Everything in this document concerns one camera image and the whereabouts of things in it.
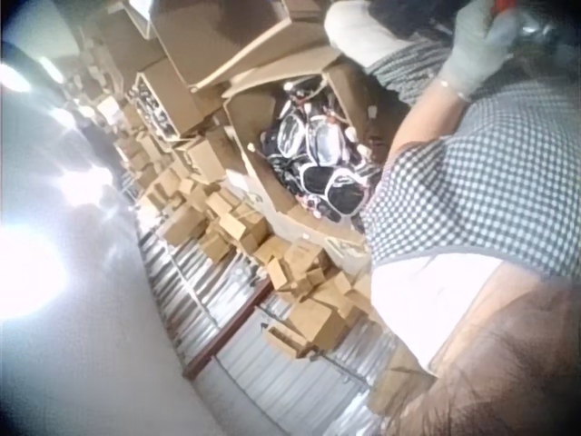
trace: checkered shirt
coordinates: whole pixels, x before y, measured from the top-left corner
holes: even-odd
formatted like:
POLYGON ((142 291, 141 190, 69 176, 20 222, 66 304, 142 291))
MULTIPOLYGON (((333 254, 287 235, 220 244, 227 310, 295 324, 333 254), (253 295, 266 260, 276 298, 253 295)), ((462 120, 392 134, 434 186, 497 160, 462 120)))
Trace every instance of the checkered shirt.
MULTIPOLYGON (((448 56, 420 43, 369 69, 414 104, 448 56)), ((455 134, 413 144, 386 169, 363 219, 374 267, 479 253, 581 279, 579 84, 503 69, 455 134)))

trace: red metal beam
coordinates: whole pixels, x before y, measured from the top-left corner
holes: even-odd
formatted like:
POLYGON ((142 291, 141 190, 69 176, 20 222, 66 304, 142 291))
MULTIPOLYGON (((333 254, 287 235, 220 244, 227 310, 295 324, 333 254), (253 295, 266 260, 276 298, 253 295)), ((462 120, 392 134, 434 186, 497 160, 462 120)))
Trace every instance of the red metal beam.
POLYGON ((182 376, 190 381, 194 380, 212 357, 218 354, 236 332, 254 313, 254 308, 262 303, 272 292, 272 282, 268 279, 260 282, 252 297, 236 312, 223 329, 206 345, 203 350, 187 364, 182 376))

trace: hand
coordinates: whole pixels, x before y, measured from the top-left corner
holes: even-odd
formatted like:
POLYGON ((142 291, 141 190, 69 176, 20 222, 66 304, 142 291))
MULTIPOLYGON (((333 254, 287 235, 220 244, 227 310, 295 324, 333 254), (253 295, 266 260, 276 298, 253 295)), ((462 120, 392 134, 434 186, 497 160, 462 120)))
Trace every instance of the hand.
POLYGON ((517 9, 493 16, 494 0, 472 0, 456 18, 454 48, 439 77, 458 94, 469 98, 497 73, 517 39, 517 9))

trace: red tool handle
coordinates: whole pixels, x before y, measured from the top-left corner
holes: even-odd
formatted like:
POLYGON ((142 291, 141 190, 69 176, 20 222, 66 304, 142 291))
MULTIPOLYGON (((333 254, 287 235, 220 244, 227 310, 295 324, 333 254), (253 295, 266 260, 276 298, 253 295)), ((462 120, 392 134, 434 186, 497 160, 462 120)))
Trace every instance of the red tool handle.
POLYGON ((502 14, 508 9, 517 7, 517 0, 495 0, 494 2, 494 14, 502 14))

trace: person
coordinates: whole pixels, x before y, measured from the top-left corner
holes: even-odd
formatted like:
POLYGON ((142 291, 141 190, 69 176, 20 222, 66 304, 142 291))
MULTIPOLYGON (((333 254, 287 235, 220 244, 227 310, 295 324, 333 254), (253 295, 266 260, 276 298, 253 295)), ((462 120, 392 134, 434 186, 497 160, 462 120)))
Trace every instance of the person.
POLYGON ((559 434, 581 409, 579 83, 511 58, 518 15, 494 3, 460 10, 451 47, 399 40, 367 0, 325 19, 411 107, 364 212, 371 302, 437 377, 402 434, 559 434))

